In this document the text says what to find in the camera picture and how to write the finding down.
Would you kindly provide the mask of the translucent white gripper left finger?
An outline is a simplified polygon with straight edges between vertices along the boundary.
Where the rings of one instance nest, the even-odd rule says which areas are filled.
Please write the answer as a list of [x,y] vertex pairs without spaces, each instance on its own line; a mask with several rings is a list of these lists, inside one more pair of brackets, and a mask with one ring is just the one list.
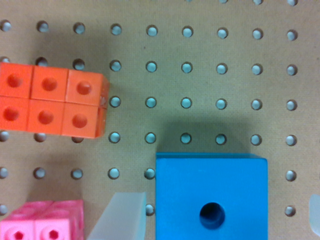
[[145,240],[146,193],[117,192],[87,240]]

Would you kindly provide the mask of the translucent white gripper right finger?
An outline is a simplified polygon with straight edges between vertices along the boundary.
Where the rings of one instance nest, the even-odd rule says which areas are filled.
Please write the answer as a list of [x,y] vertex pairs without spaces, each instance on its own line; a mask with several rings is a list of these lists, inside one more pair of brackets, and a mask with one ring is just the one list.
[[313,194],[309,201],[309,223],[312,231],[320,235],[320,195]]

